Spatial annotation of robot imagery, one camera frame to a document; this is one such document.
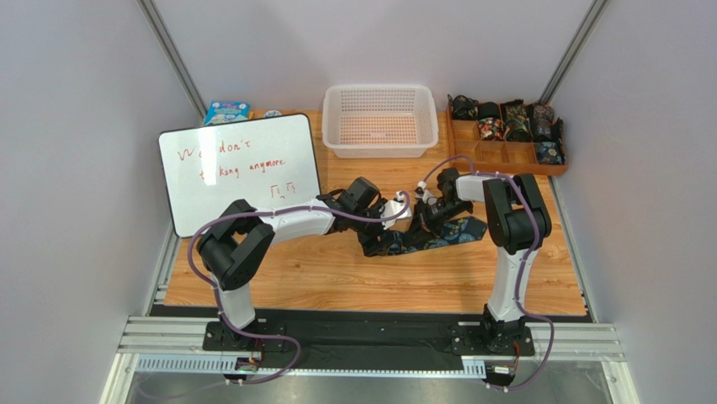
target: patterned fabric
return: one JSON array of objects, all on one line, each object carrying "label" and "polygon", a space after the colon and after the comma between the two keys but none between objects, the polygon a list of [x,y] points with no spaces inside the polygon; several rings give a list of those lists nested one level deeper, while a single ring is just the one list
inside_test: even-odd
[{"label": "patterned fabric", "polygon": [[538,101],[533,104],[530,129],[533,130],[535,141],[555,141],[551,127],[555,118],[555,110],[548,104]]},{"label": "patterned fabric", "polygon": [[541,141],[536,144],[535,155],[540,164],[565,164],[560,145],[554,141]]},{"label": "patterned fabric", "polygon": [[464,242],[477,242],[483,238],[487,229],[488,225],[486,223],[479,221],[473,216],[456,219],[443,225],[441,238],[429,240],[420,247],[406,248],[403,247],[402,242],[397,242],[389,247],[388,255],[408,254],[416,251],[429,250],[431,248],[463,244]]},{"label": "patterned fabric", "polygon": [[465,95],[456,98],[451,98],[449,95],[449,102],[454,120],[475,120],[478,117],[478,101]]},{"label": "patterned fabric", "polygon": [[506,141],[531,141],[530,129],[528,128],[528,111],[525,110],[522,99],[503,105],[506,120]]},{"label": "patterned fabric", "polygon": [[503,121],[498,118],[485,118],[478,121],[478,131],[482,141],[502,141]]}]

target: gray wall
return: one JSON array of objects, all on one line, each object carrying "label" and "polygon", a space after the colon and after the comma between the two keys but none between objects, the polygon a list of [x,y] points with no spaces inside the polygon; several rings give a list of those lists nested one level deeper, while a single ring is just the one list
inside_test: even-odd
[{"label": "gray wall", "polygon": [[590,0],[157,0],[208,103],[317,109],[336,84],[540,97]]},{"label": "gray wall", "polygon": [[715,402],[717,3],[611,2],[558,91],[559,180],[644,403]]},{"label": "gray wall", "polygon": [[2,2],[0,106],[0,401],[97,402],[196,115],[131,0]]}]

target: wooden compartment box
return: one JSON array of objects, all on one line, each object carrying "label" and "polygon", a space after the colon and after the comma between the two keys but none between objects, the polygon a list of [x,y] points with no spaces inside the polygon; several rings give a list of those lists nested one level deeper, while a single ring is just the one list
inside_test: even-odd
[{"label": "wooden compartment box", "polygon": [[[451,105],[446,108],[449,155],[465,154],[473,158],[478,171],[501,173],[532,173],[539,175],[561,175],[568,166],[538,164],[535,156],[537,143],[518,141],[481,141],[478,123],[474,120],[453,120]],[[453,161],[453,167],[468,171],[465,159]]]}]

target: whiteboard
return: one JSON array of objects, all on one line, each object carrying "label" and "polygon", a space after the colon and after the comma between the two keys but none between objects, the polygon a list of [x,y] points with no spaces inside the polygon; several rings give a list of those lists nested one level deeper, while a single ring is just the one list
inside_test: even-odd
[{"label": "whiteboard", "polygon": [[304,114],[162,132],[159,150],[180,237],[191,237],[236,199],[281,208],[321,192]]}]

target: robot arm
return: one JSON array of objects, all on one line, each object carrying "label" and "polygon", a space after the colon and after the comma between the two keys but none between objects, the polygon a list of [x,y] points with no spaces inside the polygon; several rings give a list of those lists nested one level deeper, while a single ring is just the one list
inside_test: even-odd
[{"label": "robot arm", "polygon": [[[503,179],[466,175],[455,181],[459,199],[486,204],[488,231],[498,249],[496,280],[483,313],[483,323],[490,336],[486,346],[491,351],[504,350],[524,335],[525,316],[518,303],[522,305],[525,301],[530,269],[538,255],[538,248],[542,247],[543,239],[550,235],[552,229],[535,177],[532,174],[519,174],[513,177],[513,181],[520,188],[528,206],[517,207],[520,204],[519,198]],[[519,279],[521,260],[535,239],[526,209],[531,210],[538,223],[540,239],[528,256],[523,276]]]},{"label": "robot arm", "polygon": [[[381,198],[378,188],[366,178],[357,178],[348,189],[319,195],[304,204],[284,209],[289,212],[282,215],[246,217],[212,226],[197,243],[197,251],[219,288],[227,317],[236,327],[244,328],[255,317],[249,281],[272,245],[297,237],[350,229],[358,233],[364,254],[373,256],[381,254],[396,239],[396,232],[388,230],[395,220],[367,223],[313,208],[330,208],[353,216],[378,219],[394,215],[402,206],[402,201]],[[255,210],[246,200],[239,199],[222,216]],[[405,217],[410,216],[409,211],[406,213]],[[245,235],[244,239],[237,242],[235,233]]]}]

